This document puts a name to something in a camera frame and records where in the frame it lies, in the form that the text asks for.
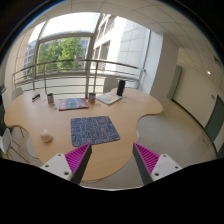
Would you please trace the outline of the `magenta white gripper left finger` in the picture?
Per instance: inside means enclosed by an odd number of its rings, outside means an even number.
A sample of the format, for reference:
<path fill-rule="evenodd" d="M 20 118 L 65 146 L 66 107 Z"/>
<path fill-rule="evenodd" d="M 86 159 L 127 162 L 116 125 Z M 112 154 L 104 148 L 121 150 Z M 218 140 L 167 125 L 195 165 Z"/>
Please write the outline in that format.
<path fill-rule="evenodd" d="M 87 143 L 66 154 L 57 153 L 42 169 L 79 185 L 91 154 L 92 146 Z"/>

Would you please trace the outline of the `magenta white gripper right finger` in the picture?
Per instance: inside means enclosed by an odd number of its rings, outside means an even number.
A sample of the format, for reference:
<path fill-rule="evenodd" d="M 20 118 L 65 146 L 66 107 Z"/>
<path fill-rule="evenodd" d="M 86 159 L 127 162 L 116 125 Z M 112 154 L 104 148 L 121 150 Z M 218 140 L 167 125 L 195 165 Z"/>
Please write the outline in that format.
<path fill-rule="evenodd" d="M 144 185 L 182 169 L 169 155 L 157 154 L 137 143 L 133 144 L 133 155 Z"/>

